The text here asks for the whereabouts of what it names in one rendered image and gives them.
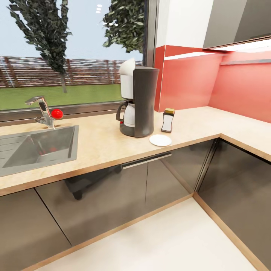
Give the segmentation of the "saucer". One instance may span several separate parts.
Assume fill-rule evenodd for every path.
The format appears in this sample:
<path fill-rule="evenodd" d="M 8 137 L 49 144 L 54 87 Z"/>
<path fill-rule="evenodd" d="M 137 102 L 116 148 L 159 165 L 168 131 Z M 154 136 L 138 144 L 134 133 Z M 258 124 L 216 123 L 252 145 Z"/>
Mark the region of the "saucer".
<path fill-rule="evenodd" d="M 149 138 L 150 142 L 156 146 L 167 146 L 171 144 L 171 139 L 165 135 L 156 134 Z"/>

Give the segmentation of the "paper coffee filter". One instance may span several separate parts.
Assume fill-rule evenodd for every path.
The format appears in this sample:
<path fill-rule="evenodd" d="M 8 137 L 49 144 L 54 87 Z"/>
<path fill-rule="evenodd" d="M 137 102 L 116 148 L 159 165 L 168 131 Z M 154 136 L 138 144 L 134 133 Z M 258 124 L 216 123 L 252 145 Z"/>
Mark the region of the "paper coffee filter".
<path fill-rule="evenodd" d="M 126 76 L 132 76 L 133 75 L 133 70 L 135 69 L 135 59 L 134 57 L 131 58 L 128 61 L 125 61 L 119 70 L 119 73 L 121 75 L 126 75 Z"/>

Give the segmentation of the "bottle of coffee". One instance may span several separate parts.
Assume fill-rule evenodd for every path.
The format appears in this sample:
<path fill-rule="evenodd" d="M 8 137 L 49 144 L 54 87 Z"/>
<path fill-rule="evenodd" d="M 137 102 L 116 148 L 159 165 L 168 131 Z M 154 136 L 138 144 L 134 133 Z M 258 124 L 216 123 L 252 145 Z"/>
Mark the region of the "bottle of coffee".
<path fill-rule="evenodd" d="M 172 121 L 175 115 L 175 111 L 173 108 L 166 108 L 163 112 L 163 126 L 161 131 L 163 132 L 172 132 Z"/>

